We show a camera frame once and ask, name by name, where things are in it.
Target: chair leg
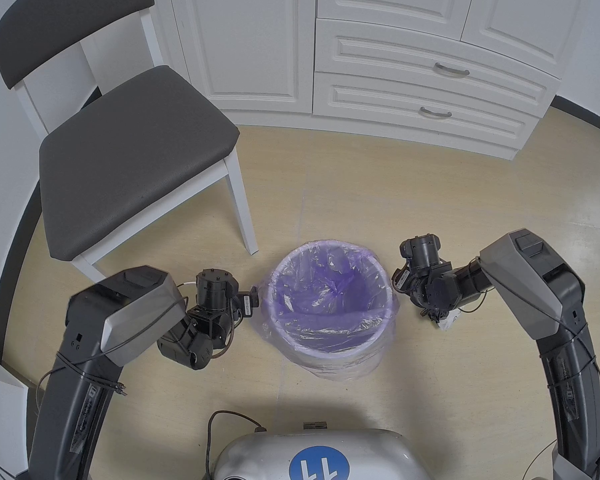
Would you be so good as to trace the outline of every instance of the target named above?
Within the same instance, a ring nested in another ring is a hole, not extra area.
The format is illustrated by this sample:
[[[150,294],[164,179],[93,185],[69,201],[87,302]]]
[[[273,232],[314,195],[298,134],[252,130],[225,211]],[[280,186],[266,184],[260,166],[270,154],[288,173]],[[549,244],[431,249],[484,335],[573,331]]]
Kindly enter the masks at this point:
[[[74,267],[80,270],[80,272],[82,272],[85,276],[91,279],[94,283],[99,283],[107,277],[102,272],[100,272],[95,267],[95,265],[92,265],[87,260],[85,260],[81,254],[76,256],[71,263]]]
[[[226,176],[226,182],[229,185],[229,190],[233,199],[233,207],[238,215],[242,240],[244,240],[244,245],[247,247],[249,254],[254,254],[258,252],[258,244],[256,242],[256,233],[253,230],[253,222],[251,222],[247,194],[244,191],[244,183],[242,182],[242,173],[240,172],[240,164],[238,163],[238,153],[236,153],[235,148],[224,159],[224,164],[229,172]]]

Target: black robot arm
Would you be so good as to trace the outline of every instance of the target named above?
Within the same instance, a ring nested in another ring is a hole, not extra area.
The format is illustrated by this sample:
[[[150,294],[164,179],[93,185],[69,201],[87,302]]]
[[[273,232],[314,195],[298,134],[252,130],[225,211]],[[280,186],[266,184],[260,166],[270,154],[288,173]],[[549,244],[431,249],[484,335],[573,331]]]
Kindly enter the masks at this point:
[[[462,268],[441,260],[440,239],[400,245],[406,259],[394,288],[439,322],[492,287],[536,340],[553,405],[554,480],[600,480],[600,370],[584,315],[584,283],[526,229],[504,235]]]
[[[86,480],[100,428],[122,368],[158,342],[163,356],[194,370],[213,350],[228,347],[237,319],[258,306],[255,288],[238,292],[224,270],[196,278],[197,304],[187,310],[166,272],[128,269],[74,295],[64,338],[49,373],[33,438],[29,468],[18,480]]]

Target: metal handle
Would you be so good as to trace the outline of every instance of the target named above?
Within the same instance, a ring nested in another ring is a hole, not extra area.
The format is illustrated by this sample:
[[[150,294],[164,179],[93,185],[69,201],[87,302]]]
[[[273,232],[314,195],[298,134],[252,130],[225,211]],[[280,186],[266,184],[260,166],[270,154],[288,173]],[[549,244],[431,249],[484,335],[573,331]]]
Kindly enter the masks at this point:
[[[469,69],[462,70],[462,69],[448,68],[447,66],[442,66],[442,64],[440,64],[440,62],[436,62],[435,67],[438,68],[440,71],[446,71],[447,73],[451,73],[454,75],[460,75],[460,76],[469,75]]]
[[[420,107],[420,112],[435,117],[451,117],[451,112],[447,112],[446,114],[442,112],[433,112],[433,110],[428,110],[424,107]]]

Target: wooden floor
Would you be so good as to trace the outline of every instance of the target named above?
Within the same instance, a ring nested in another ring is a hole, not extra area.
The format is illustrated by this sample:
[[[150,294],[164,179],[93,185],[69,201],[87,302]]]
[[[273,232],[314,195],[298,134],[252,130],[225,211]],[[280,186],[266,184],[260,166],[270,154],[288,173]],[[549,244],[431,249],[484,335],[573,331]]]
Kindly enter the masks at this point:
[[[224,182],[106,256],[115,273],[149,264],[177,282],[203,268],[257,283],[289,251],[337,238],[401,266],[398,245],[436,233],[461,266],[508,231],[542,236],[587,285],[585,311],[600,364],[600,131],[550,108],[513,162],[407,141],[241,127],[240,164],[260,251],[249,256]],[[89,281],[48,256],[43,223],[31,242],[9,320],[5,361],[32,380],[53,363],[69,297]],[[193,293],[183,290],[184,294]],[[152,347],[122,373],[93,460],[94,480],[199,479],[211,412],[230,409],[271,431],[326,420],[407,436],[438,479],[521,478],[555,438],[535,343],[494,292],[442,332],[400,296],[398,333],[382,364],[348,383],[290,363],[250,325],[229,353],[191,371]],[[222,415],[212,454],[253,430]],[[550,476],[550,450],[528,478]]]

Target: purple trash bag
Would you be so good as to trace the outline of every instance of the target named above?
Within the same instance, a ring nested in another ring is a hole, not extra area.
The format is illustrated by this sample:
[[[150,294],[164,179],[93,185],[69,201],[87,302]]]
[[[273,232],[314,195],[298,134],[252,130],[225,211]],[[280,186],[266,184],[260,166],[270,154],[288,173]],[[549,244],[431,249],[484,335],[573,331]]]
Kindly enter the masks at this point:
[[[256,331],[318,377],[348,380],[378,366],[399,302],[373,252],[337,240],[291,252],[260,284]]]

